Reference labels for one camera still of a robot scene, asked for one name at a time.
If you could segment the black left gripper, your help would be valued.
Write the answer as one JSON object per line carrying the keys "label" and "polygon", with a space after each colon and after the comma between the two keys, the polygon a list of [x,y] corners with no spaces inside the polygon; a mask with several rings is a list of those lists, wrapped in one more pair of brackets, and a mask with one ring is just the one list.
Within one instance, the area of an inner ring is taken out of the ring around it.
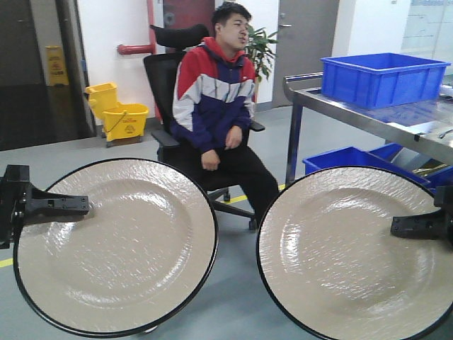
{"label": "black left gripper", "polygon": [[87,195],[41,191],[32,186],[28,165],[9,164],[1,177],[1,249],[8,249],[24,226],[78,222],[89,210]]}

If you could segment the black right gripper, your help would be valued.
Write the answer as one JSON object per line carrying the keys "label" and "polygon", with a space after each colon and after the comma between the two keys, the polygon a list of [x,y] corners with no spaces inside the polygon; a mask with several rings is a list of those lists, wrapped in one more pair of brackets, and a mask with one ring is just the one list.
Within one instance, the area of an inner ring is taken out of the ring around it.
{"label": "black right gripper", "polygon": [[[393,217],[390,233],[407,239],[439,239],[441,236],[452,244],[452,186],[438,186],[434,206],[440,210],[421,215]],[[445,222],[442,233],[442,212]]]}

